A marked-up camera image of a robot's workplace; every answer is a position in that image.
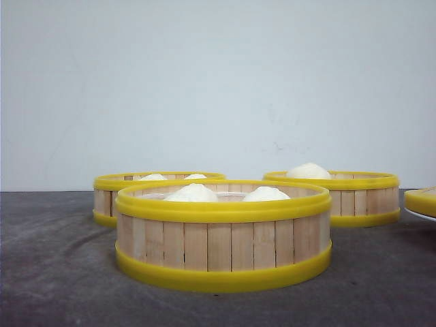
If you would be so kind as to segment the bamboo steamer drawer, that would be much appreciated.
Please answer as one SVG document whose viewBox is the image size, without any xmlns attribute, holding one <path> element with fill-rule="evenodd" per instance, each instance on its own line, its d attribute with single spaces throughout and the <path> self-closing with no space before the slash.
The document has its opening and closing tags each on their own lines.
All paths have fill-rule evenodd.
<svg viewBox="0 0 436 327">
<path fill-rule="evenodd" d="M 275 187 L 288 200 L 170 202 L 139 198 L 170 193 L 188 180 L 122 189 L 116 262 L 129 277 L 176 290 L 237 293 L 310 280 L 330 264 L 329 191 L 304 183 L 207 180 L 214 192 Z"/>
</svg>

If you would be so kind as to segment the woven bamboo steamer lid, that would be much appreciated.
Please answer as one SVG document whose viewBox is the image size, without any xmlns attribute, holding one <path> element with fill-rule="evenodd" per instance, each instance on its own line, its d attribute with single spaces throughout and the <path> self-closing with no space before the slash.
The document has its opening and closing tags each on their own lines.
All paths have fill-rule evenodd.
<svg viewBox="0 0 436 327">
<path fill-rule="evenodd" d="M 436 213 L 435 186 L 406 191 L 404 207 L 417 215 L 434 219 Z"/>
</svg>

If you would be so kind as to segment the white bun back middle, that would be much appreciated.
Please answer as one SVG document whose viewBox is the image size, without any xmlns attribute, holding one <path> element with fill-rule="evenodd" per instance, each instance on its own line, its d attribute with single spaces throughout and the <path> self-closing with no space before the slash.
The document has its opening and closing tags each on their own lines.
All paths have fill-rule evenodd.
<svg viewBox="0 0 436 327">
<path fill-rule="evenodd" d="M 208 178 L 208 177 L 205 176 L 204 174 L 190 174 L 190 175 L 186 176 L 184 179 L 191 180 L 191 179 L 206 179 L 206 178 Z"/>
</svg>

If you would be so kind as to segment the white bun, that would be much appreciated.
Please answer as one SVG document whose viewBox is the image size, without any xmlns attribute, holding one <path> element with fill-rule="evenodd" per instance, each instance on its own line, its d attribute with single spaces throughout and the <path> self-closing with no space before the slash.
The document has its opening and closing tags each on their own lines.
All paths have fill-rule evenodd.
<svg viewBox="0 0 436 327">
<path fill-rule="evenodd" d="M 217 202 L 217 194 L 203 184 L 186 185 L 164 198 L 170 202 Z"/>
<path fill-rule="evenodd" d="M 204 174 L 190 174 L 190 175 L 186 176 L 184 179 L 191 180 L 191 179 L 206 179 L 206 178 L 208 178 L 208 177 L 205 176 Z"/>
<path fill-rule="evenodd" d="M 290 197 L 275 187 L 261 186 L 249 192 L 243 198 L 243 202 L 265 202 L 288 200 Z"/>
<path fill-rule="evenodd" d="M 141 181 L 165 181 L 167 178 L 160 173 L 148 174 L 140 178 Z"/>
</svg>

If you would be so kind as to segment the white bun front left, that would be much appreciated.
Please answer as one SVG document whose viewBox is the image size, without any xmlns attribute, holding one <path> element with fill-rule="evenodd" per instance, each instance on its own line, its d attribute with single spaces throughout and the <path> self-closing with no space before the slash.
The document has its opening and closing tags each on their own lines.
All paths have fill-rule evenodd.
<svg viewBox="0 0 436 327">
<path fill-rule="evenodd" d="M 217 194 L 203 184 L 186 185 L 164 198 L 170 202 L 217 202 Z"/>
</svg>

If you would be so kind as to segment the white steamer liner cloth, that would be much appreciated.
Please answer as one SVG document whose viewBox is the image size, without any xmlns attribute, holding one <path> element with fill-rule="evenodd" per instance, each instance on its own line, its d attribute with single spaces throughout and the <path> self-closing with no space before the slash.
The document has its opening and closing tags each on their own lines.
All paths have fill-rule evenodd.
<svg viewBox="0 0 436 327">
<path fill-rule="evenodd" d="M 168 196 L 172 195 L 172 192 L 170 193 L 148 193 L 144 194 L 142 196 L 139 196 L 139 198 L 145 198 L 150 200 L 164 200 Z M 240 202 L 243 200 L 243 198 L 247 195 L 247 193 L 244 192 L 215 192 L 215 195 L 218 197 L 218 201 L 220 202 Z"/>
</svg>

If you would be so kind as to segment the white bun front right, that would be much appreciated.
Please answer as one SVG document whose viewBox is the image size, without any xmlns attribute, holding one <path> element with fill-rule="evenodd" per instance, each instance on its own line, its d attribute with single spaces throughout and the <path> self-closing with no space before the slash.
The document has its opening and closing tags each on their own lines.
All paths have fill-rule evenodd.
<svg viewBox="0 0 436 327">
<path fill-rule="evenodd" d="M 249 192 L 243 198 L 243 202 L 265 202 L 288 200 L 290 197 L 275 187 L 261 186 Z"/>
</svg>

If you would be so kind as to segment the white bun back left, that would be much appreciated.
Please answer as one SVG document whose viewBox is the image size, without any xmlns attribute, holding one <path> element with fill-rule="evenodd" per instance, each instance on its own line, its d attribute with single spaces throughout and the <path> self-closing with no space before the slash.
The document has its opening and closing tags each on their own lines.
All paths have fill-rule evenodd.
<svg viewBox="0 0 436 327">
<path fill-rule="evenodd" d="M 141 181 L 165 181 L 167 178 L 160 173 L 148 174 L 140 178 Z"/>
</svg>

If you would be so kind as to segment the white bun single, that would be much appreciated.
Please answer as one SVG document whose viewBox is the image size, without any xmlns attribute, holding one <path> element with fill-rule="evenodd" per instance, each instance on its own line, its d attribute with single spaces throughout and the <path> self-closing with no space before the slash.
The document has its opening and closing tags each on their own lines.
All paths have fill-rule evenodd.
<svg viewBox="0 0 436 327">
<path fill-rule="evenodd" d="M 329 171 L 316 163 L 304 163 L 286 172 L 288 178 L 303 178 L 303 179 L 331 179 Z"/>
</svg>

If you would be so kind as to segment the white plate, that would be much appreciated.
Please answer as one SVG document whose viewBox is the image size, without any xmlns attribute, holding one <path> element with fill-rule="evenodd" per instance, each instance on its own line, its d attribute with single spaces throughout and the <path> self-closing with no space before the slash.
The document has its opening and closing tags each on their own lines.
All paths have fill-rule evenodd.
<svg viewBox="0 0 436 327">
<path fill-rule="evenodd" d="M 417 213 L 417 212 L 411 211 L 411 210 L 409 210 L 408 208 L 405 208 L 405 210 L 406 210 L 408 213 L 410 213 L 411 215 L 414 215 L 414 216 L 419 217 L 419 218 L 421 218 L 421 219 L 425 219 L 425 220 L 428 220 L 428 221 L 434 221 L 434 222 L 436 222 L 436 218 L 435 218 L 435 217 L 428 216 L 428 215 L 423 215 L 423 214 L 420 214 L 420 213 Z"/>
</svg>

